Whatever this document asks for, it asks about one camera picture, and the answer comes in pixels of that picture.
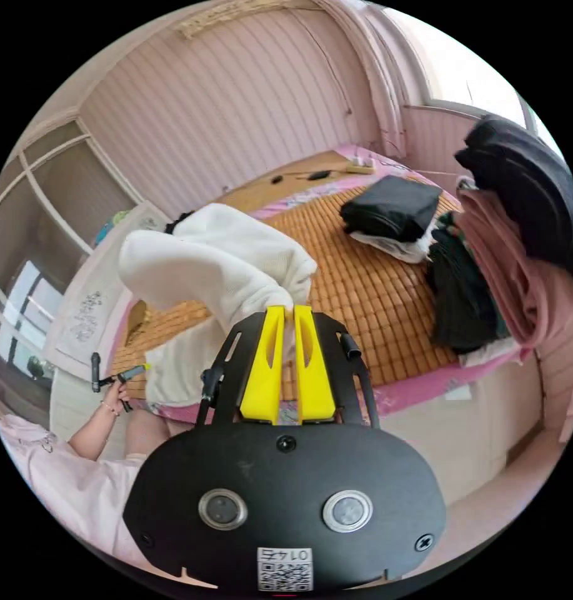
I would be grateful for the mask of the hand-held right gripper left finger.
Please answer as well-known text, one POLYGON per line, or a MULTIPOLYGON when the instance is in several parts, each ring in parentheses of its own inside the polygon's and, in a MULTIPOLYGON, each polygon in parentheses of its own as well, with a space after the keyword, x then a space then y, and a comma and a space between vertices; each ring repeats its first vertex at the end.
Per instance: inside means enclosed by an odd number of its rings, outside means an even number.
POLYGON ((240 404, 246 421, 276 423, 281 401, 285 309, 269 306, 240 404))

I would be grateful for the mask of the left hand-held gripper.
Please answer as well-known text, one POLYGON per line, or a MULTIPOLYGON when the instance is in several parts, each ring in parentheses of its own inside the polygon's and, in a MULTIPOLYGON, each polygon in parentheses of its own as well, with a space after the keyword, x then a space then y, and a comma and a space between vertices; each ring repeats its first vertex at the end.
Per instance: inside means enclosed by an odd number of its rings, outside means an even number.
MULTIPOLYGON (((105 379, 100 380, 100 389, 106 386, 113 386, 115 383, 119 382, 122 386, 126 386, 127 382, 134 379, 135 377, 145 374, 145 371, 148 371, 151 368, 149 363, 144 363, 143 366, 135 366, 126 371, 120 372, 114 376, 109 376, 105 379)), ((132 411, 131 402, 127 397, 119 397, 116 402, 116 405, 111 406, 107 403, 107 401, 102 401, 103 405, 105 405, 113 414, 120 414, 121 410, 129 413, 132 411)))

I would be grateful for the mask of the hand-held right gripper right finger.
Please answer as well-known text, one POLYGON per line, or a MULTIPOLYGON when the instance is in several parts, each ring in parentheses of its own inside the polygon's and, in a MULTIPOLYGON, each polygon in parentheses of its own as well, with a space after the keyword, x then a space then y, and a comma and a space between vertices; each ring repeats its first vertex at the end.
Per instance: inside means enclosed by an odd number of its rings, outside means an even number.
POLYGON ((309 306, 294 307, 294 330, 298 421, 332 421, 336 404, 314 315, 309 306))

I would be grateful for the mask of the person's left hand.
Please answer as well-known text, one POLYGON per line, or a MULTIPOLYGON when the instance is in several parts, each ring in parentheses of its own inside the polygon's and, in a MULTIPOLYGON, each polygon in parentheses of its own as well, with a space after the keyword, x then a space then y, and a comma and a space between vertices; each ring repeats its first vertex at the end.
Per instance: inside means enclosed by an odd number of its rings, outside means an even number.
POLYGON ((117 379, 111 384, 104 399, 101 401, 103 411, 118 417, 128 404, 129 396, 126 384, 117 379))

